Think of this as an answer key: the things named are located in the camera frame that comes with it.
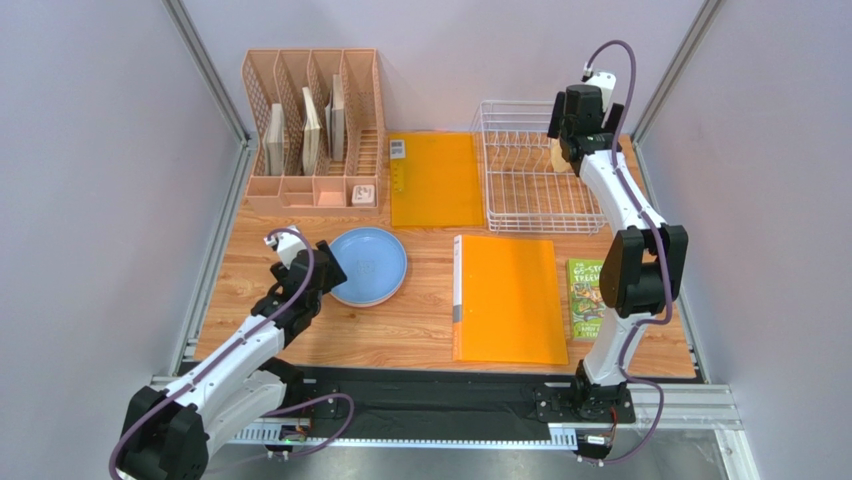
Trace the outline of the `blue grey plate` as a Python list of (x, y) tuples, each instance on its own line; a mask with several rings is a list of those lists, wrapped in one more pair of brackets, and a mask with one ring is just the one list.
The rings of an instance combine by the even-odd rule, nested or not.
[(376, 227), (349, 230), (330, 244), (348, 280), (334, 288), (336, 295), (370, 301), (395, 294), (407, 270), (407, 252), (390, 232)]

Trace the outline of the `tan wooden plate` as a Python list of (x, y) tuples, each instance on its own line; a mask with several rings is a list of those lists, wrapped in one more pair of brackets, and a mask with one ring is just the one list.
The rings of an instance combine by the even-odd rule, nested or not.
[(566, 173), (572, 170), (570, 162), (563, 157), (560, 142), (556, 139), (550, 142), (550, 163), (555, 173)]

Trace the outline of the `yellow beige plate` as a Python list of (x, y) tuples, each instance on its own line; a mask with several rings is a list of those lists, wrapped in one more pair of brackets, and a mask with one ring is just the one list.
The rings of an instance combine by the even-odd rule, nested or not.
[(375, 299), (375, 300), (355, 301), (355, 300), (352, 300), (352, 299), (345, 299), (342, 296), (334, 294), (333, 292), (331, 293), (331, 295), (335, 300), (337, 300), (341, 304), (346, 305), (348, 307), (352, 307), (352, 308), (372, 308), (372, 307), (375, 307), (375, 306), (378, 306), (378, 305), (381, 305), (381, 304), (387, 302), (388, 300), (390, 300), (394, 296), (394, 294), (389, 294), (389, 295), (386, 295), (384, 297), (381, 297), (381, 298)]

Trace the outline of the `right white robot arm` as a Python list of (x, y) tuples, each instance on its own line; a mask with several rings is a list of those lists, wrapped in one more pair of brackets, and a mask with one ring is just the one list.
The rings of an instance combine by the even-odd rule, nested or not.
[(668, 223), (645, 198), (618, 147), (624, 106), (608, 103), (611, 88), (591, 78), (559, 92), (548, 127), (559, 162), (594, 195), (613, 232), (600, 272), (605, 311), (590, 353), (572, 387), (573, 415), (596, 421), (628, 402), (628, 369), (639, 339), (662, 323), (679, 294), (688, 234)]

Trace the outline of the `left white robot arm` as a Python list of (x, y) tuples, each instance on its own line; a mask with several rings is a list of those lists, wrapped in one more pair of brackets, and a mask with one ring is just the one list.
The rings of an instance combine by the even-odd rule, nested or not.
[(160, 390), (131, 398), (109, 457), (112, 478), (199, 479), (217, 451), (266, 415), (302, 410), (301, 371), (278, 359), (320, 313), (324, 295), (347, 280), (330, 245), (310, 245), (294, 227), (270, 232), (276, 281), (213, 354)]

